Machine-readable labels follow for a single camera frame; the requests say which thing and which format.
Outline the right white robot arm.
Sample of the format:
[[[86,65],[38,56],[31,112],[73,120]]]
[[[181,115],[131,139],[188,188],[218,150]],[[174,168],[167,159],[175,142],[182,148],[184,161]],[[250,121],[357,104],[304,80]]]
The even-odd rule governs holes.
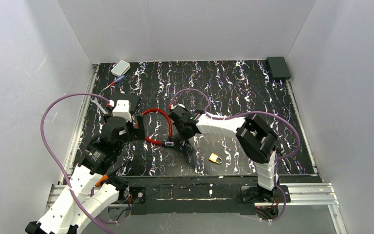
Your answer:
[[[279,176],[275,172],[278,135],[257,114],[237,117],[192,113],[176,106],[169,113],[179,136],[190,139],[198,134],[215,134],[234,139],[245,155],[255,163],[259,195],[272,198],[277,193]]]

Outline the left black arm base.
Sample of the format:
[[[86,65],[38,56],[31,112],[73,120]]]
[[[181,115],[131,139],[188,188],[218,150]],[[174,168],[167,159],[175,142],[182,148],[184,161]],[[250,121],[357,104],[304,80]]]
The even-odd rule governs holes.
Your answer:
[[[131,186],[129,188],[130,204],[144,204],[146,202],[146,188],[142,186]]]

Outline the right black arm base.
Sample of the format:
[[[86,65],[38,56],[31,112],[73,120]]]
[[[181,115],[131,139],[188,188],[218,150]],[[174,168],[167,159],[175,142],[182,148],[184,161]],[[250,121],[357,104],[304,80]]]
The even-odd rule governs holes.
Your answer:
[[[280,189],[273,187],[267,190],[261,186],[242,186],[237,196],[240,203],[267,203],[268,205],[276,205],[280,202],[290,202],[290,192],[288,187],[280,185]]]

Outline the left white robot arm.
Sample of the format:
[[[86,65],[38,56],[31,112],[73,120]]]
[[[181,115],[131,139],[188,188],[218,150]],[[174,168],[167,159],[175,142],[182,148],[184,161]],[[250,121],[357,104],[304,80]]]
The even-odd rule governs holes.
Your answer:
[[[123,148],[134,140],[145,139],[143,117],[138,115],[136,120],[135,124],[123,117],[106,120],[101,133],[94,136],[85,149],[67,186],[43,217],[27,225],[26,233],[80,234],[90,221],[128,190],[127,180],[110,176],[93,196],[89,196]]]

